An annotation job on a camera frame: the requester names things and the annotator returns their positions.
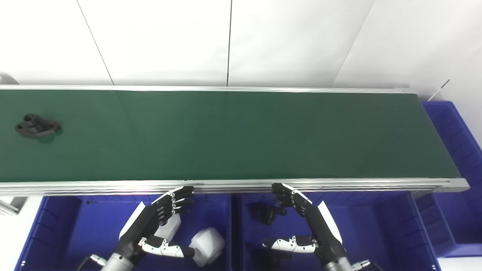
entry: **black cable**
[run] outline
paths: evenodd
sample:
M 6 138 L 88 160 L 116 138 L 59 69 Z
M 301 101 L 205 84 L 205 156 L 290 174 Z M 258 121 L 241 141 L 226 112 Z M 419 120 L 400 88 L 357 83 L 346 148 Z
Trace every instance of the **black cable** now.
M 90 256 L 85 257 L 77 267 L 77 271 L 81 271 L 82 267 L 85 265 L 85 263 L 90 259 Z
M 383 268 L 381 266 L 379 266 L 376 262 L 374 261 L 370 261 L 370 264 L 373 266 L 373 268 L 375 268 L 376 270 L 378 271 L 384 271 Z

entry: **robotic hand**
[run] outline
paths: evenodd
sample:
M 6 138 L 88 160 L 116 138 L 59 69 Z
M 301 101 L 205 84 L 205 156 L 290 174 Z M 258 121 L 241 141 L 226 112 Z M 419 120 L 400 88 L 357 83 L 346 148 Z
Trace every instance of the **robotic hand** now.
M 159 226 L 168 219 L 186 210 L 183 206 L 192 205 L 189 199 L 194 195 L 193 186 L 182 186 L 168 191 L 151 205 L 144 207 L 128 230 L 119 238 L 114 253 L 101 271 L 131 271 L 146 253 L 170 257 L 194 257 L 194 249 L 182 247 L 164 238 L 155 236 Z
M 293 207 L 306 219 L 312 236 L 265 238 L 263 246 L 284 251 L 315 253 L 325 271 L 353 271 L 345 248 L 332 234 L 317 206 L 297 189 L 282 183 L 272 184 L 271 191 L 280 202 L 280 207 Z

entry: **blue storage bin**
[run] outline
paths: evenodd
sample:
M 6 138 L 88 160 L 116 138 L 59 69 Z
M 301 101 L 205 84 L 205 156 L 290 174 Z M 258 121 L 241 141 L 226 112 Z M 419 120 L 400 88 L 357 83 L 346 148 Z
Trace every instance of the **blue storage bin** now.
M 151 203 L 159 195 L 45 197 L 19 258 L 16 271 L 71 271 L 92 253 L 108 259 L 119 233 L 139 202 Z M 199 268 L 194 260 L 148 254 L 134 270 L 231 270 L 231 195 L 196 195 L 189 214 L 173 241 L 184 246 L 200 230 L 214 227 L 226 241 L 223 254 Z M 100 270 L 88 262 L 82 270 Z
M 305 195 L 314 204 L 325 201 L 352 263 L 368 259 L 390 271 L 440 270 L 409 192 L 312 192 Z M 287 208 L 286 216 L 276 216 L 270 226 L 262 224 L 248 208 L 250 203 L 257 202 L 276 205 L 270 193 L 238 195 L 243 271 L 262 270 L 254 248 L 261 247 L 263 238 L 311 235 L 306 220 L 293 208 Z M 280 259 L 277 268 L 278 271 L 321 269 L 314 254 L 301 253 L 292 253 L 291 259 Z
M 471 188 L 416 200 L 438 257 L 482 256 L 482 152 L 449 101 L 423 102 L 460 174 Z

